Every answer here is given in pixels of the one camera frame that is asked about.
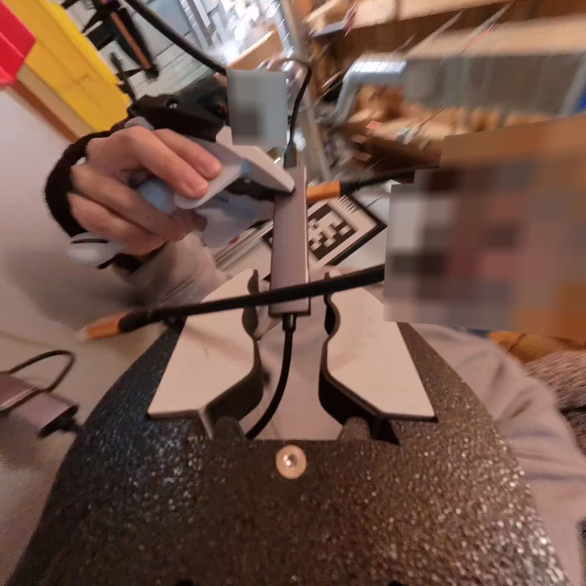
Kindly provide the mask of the person's right hand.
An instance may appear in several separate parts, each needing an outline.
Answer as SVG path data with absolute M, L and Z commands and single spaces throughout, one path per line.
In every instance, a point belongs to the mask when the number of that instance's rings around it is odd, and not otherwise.
M 170 129 L 125 128 L 92 139 L 84 163 L 72 167 L 71 214 L 84 232 L 118 243 L 124 253 L 145 255 L 203 230 L 206 221 L 194 210 L 167 215 L 134 187 L 154 176 L 175 194 L 199 199 L 221 170 L 213 155 Z

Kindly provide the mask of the black white marker board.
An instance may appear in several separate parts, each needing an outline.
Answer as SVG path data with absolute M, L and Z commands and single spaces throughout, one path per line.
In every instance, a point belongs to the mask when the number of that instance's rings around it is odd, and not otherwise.
M 385 224 L 354 196 L 311 204 L 307 209 L 311 266 L 336 266 L 383 231 Z

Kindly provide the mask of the yellow plastic bin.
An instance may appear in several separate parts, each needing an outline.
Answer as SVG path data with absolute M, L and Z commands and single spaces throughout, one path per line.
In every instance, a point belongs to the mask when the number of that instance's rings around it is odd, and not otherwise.
M 27 64 L 80 115 L 124 115 L 129 98 L 105 61 L 56 1 L 10 1 L 34 34 Z

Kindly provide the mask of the grey usb hub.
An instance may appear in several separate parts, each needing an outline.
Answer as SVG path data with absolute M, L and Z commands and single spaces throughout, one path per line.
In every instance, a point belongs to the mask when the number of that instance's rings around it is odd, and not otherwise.
M 270 290 L 310 283 L 306 168 L 299 164 L 288 170 L 294 191 L 274 201 Z
M 78 405 L 69 399 L 1 373 L 1 425 L 18 424 L 45 438 L 56 432 L 75 431 L 77 413 Z

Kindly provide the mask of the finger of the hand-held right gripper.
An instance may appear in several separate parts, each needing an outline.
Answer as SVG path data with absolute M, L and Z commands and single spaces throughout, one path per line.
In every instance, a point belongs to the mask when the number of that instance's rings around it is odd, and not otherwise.
M 250 180 L 252 184 L 276 192 L 291 194 L 295 180 L 282 166 L 277 165 L 259 146 L 235 145 L 232 133 L 218 133 L 216 144 L 238 158 L 240 170 L 235 180 Z
M 260 200 L 246 194 L 217 194 L 201 205 L 206 227 L 201 241 L 208 248 L 228 245 L 259 222 L 273 218 L 274 201 Z

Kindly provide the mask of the silver air duct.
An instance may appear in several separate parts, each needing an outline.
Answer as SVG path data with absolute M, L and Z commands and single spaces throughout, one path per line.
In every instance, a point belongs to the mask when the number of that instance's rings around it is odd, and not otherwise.
M 342 125 L 348 121 L 363 87 L 401 87 L 407 60 L 392 54 L 366 55 L 357 59 L 342 79 L 341 90 L 330 122 Z

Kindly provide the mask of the red plastic bin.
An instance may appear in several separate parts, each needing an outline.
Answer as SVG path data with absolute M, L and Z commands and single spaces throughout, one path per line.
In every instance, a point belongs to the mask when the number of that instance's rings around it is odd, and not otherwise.
M 1 90 L 15 82 L 34 43 L 33 33 L 1 1 Z

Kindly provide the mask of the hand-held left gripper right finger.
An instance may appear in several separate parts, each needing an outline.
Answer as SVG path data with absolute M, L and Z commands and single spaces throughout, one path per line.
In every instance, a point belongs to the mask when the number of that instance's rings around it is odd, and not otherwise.
M 334 420 L 363 420 L 371 436 L 393 436 L 392 421 L 436 422 L 436 413 L 396 322 L 363 288 L 324 297 L 326 341 L 318 397 Z

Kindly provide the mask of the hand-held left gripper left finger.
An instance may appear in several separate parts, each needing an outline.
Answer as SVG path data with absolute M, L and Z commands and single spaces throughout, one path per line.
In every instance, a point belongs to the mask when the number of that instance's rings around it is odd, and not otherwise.
M 225 418 L 253 423 L 270 402 L 271 378 L 257 335 L 260 313 L 252 307 L 188 317 L 148 416 L 194 418 L 208 436 Z

